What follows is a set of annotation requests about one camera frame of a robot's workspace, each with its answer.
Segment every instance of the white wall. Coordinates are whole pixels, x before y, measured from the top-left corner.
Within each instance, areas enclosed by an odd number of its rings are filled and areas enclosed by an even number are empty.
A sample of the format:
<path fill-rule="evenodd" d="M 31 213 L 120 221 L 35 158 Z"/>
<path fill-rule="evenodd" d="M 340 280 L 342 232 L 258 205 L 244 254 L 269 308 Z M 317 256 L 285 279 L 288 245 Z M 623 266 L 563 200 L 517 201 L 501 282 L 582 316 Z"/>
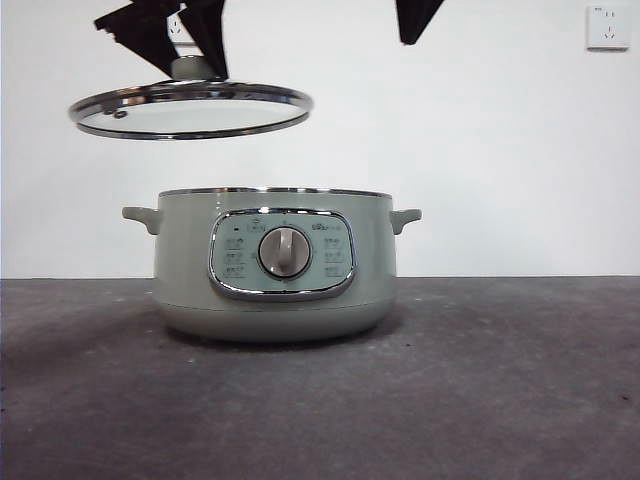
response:
<path fill-rule="evenodd" d="M 583 0 L 446 0 L 413 47 L 393 0 L 229 0 L 232 77 L 304 90 L 316 109 L 289 130 L 170 143 L 66 117 L 81 97 L 164 79 L 93 29 L 124 0 L 5 0 L 2 275 L 150 276 L 153 239 L 120 208 L 225 185 L 421 207 L 397 237 L 400 275 L 640 274 L 631 2 L 632 48 L 589 53 Z"/>

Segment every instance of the gray countertop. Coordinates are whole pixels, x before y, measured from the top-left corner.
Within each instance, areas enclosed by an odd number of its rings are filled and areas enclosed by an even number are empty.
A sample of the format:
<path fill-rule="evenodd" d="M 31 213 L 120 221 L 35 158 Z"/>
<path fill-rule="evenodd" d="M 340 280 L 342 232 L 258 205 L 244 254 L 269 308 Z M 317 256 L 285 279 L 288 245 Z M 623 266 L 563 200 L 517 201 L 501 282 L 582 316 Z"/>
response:
<path fill-rule="evenodd" d="M 168 331 L 148 280 L 3 281 L 4 478 L 640 478 L 640 277 L 398 283 L 259 346 Z"/>

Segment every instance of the silver knob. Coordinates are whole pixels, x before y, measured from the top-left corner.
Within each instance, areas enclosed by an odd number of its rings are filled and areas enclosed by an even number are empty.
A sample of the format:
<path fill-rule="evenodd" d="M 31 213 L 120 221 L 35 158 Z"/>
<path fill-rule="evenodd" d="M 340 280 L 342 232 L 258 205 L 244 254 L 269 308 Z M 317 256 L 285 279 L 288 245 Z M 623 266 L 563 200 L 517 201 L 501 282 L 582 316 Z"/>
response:
<path fill-rule="evenodd" d="M 270 274 L 280 278 L 293 277 L 309 262 L 309 242 L 295 228 L 275 228 L 262 238 L 258 255 Z"/>

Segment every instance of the electrical outlet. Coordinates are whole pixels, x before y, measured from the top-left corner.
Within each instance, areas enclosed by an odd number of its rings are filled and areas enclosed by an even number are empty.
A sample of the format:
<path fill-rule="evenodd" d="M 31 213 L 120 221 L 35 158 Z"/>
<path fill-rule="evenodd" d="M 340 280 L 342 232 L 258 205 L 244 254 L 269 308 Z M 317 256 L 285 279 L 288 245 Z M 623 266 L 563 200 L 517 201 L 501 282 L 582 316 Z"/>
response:
<path fill-rule="evenodd" d="M 187 32 L 187 29 L 182 25 L 182 21 L 177 13 L 167 18 L 167 31 L 174 45 L 189 47 L 196 45 L 191 35 L 189 35 L 189 32 Z"/>
<path fill-rule="evenodd" d="M 626 50 L 631 45 L 631 6 L 597 5 L 587 9 L 587 48 Z"/>

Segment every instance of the pot lid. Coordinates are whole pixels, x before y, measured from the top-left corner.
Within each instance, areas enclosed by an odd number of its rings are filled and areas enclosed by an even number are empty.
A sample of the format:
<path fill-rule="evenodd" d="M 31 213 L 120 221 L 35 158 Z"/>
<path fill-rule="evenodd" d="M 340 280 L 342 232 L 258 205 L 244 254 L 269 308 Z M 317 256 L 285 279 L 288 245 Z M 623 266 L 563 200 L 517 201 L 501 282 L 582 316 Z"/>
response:
<path fill-rule="evenodd" d="M 170 80 L 76 102 L 77 127 L 103 137 L 195 140 L 270 132 L 307 119 L 307 94 L 273 85 Z"/>

